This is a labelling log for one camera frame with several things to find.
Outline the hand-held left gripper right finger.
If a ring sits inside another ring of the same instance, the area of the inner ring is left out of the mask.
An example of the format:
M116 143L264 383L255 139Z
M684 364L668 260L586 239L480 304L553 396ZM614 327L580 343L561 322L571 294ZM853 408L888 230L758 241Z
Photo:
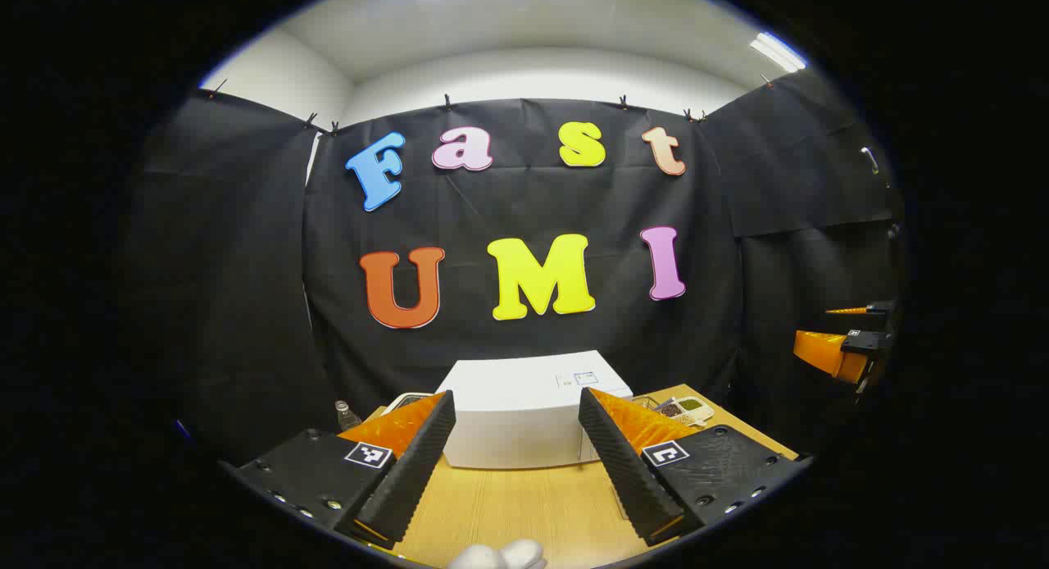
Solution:
M812 464L731 425L698 430L595 387L581 389L579 422L634 532L648 545L711 531Z

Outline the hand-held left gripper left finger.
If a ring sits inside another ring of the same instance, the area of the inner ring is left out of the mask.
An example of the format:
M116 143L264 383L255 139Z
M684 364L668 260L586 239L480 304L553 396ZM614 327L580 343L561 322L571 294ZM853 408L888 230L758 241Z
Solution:
M391 549L456 426L453 391L438 391L341 434L304 430L224 471L322 531Z

